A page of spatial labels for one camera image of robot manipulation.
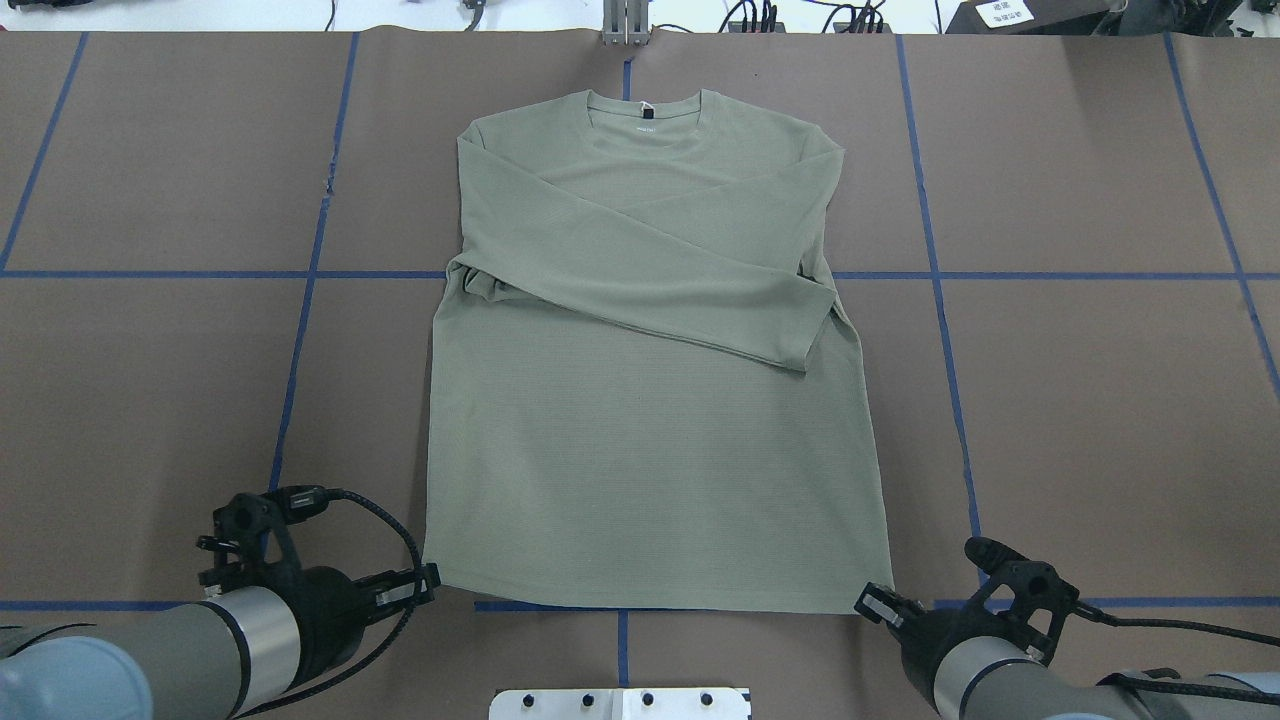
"blue grid line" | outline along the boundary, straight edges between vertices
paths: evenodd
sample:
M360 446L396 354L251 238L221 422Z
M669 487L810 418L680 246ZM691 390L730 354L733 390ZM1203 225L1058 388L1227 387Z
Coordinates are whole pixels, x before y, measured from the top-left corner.
M303 279L306 270L4 270L0 278L36 279Z
M1234 281L1233 273L974 272L938 273L945 281Z
M67 105L67 96L72 91L72 81L76 79L76 69L79 68L81 58L84 56L84 45L88 42L88 33L82 32L79 42L76 44L76 54L72 55L72 64L67 68L67 77L63 79L63 88L58 94L58 101L54 102L54 111L49 115L49 124L45 126L45 137L40 141L40 150L36 151L36 160L31 164L31 174L27 176L27 184L22 188L22 197L18 200L18 210L13 214L13 222L9 223L9 234L4 241L4 250L0 250L0 270L4 270L5 265L9 264L9 255L13 252L13 245L18 241L18 229L22 228L22 217L27 214L27 202L31 201L31 193L36 190L36 181L40 179L40 168L45 164L45 155L49 154L49 143L54 140L54 129L58 127L58 119L63 117L63 106Z
M1183 110L1183 122L1187 123L1187 135L1190 136L1192 149L1196 151L1196 161L1199 163L1201 174L1204 176L1204 188L1208 199L1213 204L1213 214L1217 217L1217 227L1222 231L1222 241L1226 243L1226 252L1231 256L1231 268L1240 282L1240 293L1244 295L1244 306L1249 313L1249 322L1253 323L1253 334L1258 338L1258 348L1262 351L1262 361L1267 366L1267 375L1271 378L1271 389L1280 400L1280 372L1276 370L1275 356L1271 355L1271 345L1267 342L1267 333L1262 328L1258 318L1258 307L1253 304L1253 292L1249 291L1249 281L1244 274L1244 265L1240 263L1240 254L1231 237L1231 228L1226 223L1226 213L1222 211L1222 201L1217 195L1217 184L1213 182L1213 173L1208 169L1208 160L1204 158L1204 149L1201 147L1199 133L1196 132L1196 120L1192 119L1190 106L1187 104L1187 90L1183 87L1183 73L1178 69L1178 54L1174 53L1174 37L1165 32L1165 54L1169 55L1169 70L1174 76L1174 90L1178 91L1178 104Z
M622 60L622 99L631 100L631 60L635 58L627 58Z
M963 607L966 601L964 600L936 600L933 601L933 607L936 609L955 609ZM1125 609L1125 607L1155 607L1155 609L1172 609L1172 607L1280 607L1280 597L1276 596L1234 596L1234 597L1212 597L1212 596L1199 596L1199 597L1092 597L1084 598L1084 602L1102 609ZM1009 610L1011 601L1009 600L995 600L987 603L992 610Z
M906 47L901 35L895 35L897 45L897 69L902 79L902 104L906 109L906 131L911 141L911 163L915 165L915 187L920 200L920 220L924 225L924 245L929 252L929 274L933 281L933 304L938 315L938 332L942 338L942 359L947 368L947 387L951 391L951 415L956 434L960 438L960 456L964 466L964 484L969 501L969 532L982 536L982 521L978 518L978 495L973 487L973 465L969 461L969 437L964 427L964 409L960 405L960 387L956 382L955 356L951 351L951 328L947 324L946 301L942 297L942 272L938 269L938 251L933 241L933 219L929 214L929 196L924 190L924 164L920 160L920 138L915 127L915 109L911 104L911 79L906 69Z
M160 612L186 602L168 600L0 600L0 612Z
M284 438L293 419L293 398L298 388L298 363L302 359L302 340L307 333L307 320L311 316L311 299L315 296L316 278L320 270L320 251L324 249L324 229L329 220L329 204L333 200L333 178L338 173L338 152L342 150L342 129L347 120L347 102L351 100L351 78L356 70L356 53L360 50L360 33L351 33L351 49L347 51L347 73L342 81L342 99L338 101L338 120L333 128L333 155L329 158L329 178L325 181L324 199L320 200L320 217L316 219L316 237L311 246L311 265L307 268L307 287L302 292L302 310L298 313L298 332L293 338L293 356L289 360L289 379L284 386L284 409L280 411L280 429L275 436L275 452L271 456L271 479L268 491L280 487L280 471L284 468Z
M631 685L631 667L630 667L630 653L627 652L627 635L630 630L628 616L626 610L618 611L618 687L626 688Z
M443 281L444 270L320 270L317 278L325 279L428 279Z
M841 270L837 281L928 281L928 270ZM0 278L32 279L307 279L310 270L0 270ZM316 270L317 279L445 279L445 270ZM945 281L1238 281L1235 273L1105 273L942 270ZM1249 281L1280 281L1280 273L1244 273Z

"long-sleeve shirt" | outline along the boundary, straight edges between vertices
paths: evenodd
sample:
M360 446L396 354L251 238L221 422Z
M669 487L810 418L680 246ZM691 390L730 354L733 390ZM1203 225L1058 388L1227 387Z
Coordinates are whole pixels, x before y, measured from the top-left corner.
M844 151L710 91L458 140L426 552L549 605L850 612L890 583L861 348L822 254Z

